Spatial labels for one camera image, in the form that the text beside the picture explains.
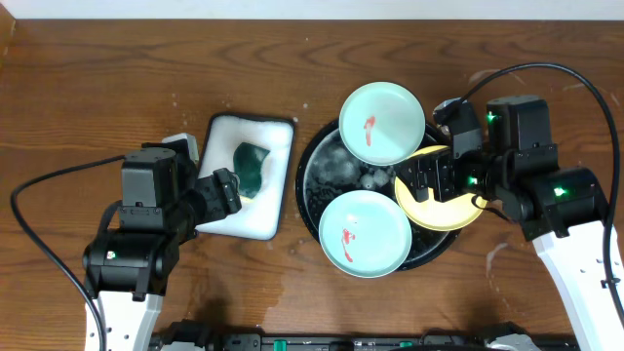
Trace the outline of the yellow plate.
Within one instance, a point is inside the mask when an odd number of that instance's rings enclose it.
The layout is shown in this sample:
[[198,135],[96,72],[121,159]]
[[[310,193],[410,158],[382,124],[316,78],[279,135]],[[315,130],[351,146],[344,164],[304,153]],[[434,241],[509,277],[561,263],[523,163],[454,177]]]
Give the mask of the yellow plate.
[[428,188],[428,199],[416,202],[409,188],[395,178],[394,191],[396,200],[406,216],[415,224],[433,231],[451,231],[461,229],[482,213],[488,201],[478,196],[473,204],[475,193],[467,193],[446,202],[434,198],[434,190]]

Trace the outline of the green sponge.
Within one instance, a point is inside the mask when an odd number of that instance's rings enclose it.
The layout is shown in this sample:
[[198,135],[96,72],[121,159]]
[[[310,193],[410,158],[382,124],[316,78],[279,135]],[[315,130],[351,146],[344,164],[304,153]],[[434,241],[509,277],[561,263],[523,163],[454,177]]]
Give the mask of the green sponge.
[[262,165],[269,150],[242,142],[234,151],[234,173],[239,178],[239,194],[253,199],[261,189]]

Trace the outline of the light green plate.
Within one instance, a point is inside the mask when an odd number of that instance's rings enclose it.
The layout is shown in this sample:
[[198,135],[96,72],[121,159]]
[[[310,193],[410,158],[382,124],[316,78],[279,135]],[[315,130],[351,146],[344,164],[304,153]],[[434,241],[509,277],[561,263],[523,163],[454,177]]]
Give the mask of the light green plate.
[[332,200],[324,209],[319,242],[339,270],[373,279],[396,271],[410,253],[412,233],[405,212],[390,198],[355,190]]
[[338,130],[347,150],[359,160],[392,166],[407,159],[423,141],[425,113],[406,88],[390,82],[368,83],[343,103]]

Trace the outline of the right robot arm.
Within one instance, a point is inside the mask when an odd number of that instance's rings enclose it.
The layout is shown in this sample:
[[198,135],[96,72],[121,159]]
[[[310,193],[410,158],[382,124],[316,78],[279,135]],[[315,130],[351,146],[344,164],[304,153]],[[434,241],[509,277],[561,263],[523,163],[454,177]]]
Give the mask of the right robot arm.
[[623,291],[623,259],[608,203],[588,169],[563,169],[552,140],[549,108],[538,96],[487,103],[488,138],[471,103],[446,122],[450,144],[400,163],[399,180],[417,202],[462,195],[499,200],[519,224],[562,298],[583,350],[620,350],[623,324],[616,310]]

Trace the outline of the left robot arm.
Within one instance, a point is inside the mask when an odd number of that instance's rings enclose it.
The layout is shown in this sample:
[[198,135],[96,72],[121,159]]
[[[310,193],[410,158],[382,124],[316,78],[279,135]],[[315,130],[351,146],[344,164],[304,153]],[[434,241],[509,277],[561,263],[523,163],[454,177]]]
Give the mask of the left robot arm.
[[242,208],[238,177],[225,168],[200,177],[180,144],[146,144],[122,165],[119,226],[103,221],[85,248],[86,287],[108,350],[145,350],[182,244],[197,226]]

